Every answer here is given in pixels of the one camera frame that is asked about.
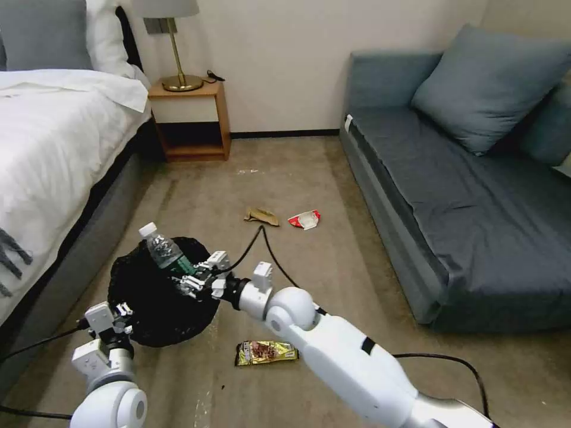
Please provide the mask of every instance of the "black trash bag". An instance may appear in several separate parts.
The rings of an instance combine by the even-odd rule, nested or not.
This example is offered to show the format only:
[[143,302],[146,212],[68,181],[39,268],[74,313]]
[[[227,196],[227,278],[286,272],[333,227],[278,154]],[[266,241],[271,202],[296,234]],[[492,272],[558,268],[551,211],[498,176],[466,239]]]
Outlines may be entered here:
[[[173,238],[188,260],[204,262],[210,254],[193,238]],[[197,302],[181,295],[170,276],[161,272],[145,241],[111,268],[107,300],[111,307],[126,302],[133,310],[131,339],[148,347],[164,347],[200,334],[211,322],[219,301]]]

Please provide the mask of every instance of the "gray pillow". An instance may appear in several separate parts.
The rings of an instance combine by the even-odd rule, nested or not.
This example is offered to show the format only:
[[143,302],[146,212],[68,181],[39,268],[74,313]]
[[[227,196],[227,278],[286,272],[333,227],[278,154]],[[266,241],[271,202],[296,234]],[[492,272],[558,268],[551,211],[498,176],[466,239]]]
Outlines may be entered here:
[[487,152],[571,67],[571,42],[464,26],[412,105],[465,148]]
[[93,69],[87,53],[85,1],[1,0],[6,69]]
[[571,86],[559,85],[536,110],[520,148],[536,161],[561,165],[571,152]]

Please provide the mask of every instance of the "white duvet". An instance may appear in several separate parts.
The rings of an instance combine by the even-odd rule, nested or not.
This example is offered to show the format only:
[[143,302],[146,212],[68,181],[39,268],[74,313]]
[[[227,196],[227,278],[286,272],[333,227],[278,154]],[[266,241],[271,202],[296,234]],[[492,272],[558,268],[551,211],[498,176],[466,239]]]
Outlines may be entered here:
[[33,257],[0,265],[0,323],[54,262],[89,191],[149,118],[139,80],[89,70],[0,73],[0,228]]

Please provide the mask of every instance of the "white bottle cap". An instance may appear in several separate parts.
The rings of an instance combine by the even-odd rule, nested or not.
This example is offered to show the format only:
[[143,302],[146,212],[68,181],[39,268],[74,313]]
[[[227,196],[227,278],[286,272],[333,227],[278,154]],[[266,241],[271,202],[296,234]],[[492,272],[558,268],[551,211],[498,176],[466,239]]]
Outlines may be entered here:
[[146,238],[147,236],[149,236],[150,234],[156,232],[156,226],[153,222],[147,224],[146,226],[143,226],[139,229],[139,233],[143,238]]

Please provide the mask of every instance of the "black baseboard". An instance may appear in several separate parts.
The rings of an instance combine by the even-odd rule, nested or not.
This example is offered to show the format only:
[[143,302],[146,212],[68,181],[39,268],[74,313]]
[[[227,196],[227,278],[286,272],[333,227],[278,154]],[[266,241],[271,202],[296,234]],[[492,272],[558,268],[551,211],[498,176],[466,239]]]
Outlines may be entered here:
[[328,137],[339,135],[339,129],[328,130],[300,130],[300,131],[261,131],[230,133],[232,139],[253,139],[253,138],[285,138],[285,137]]

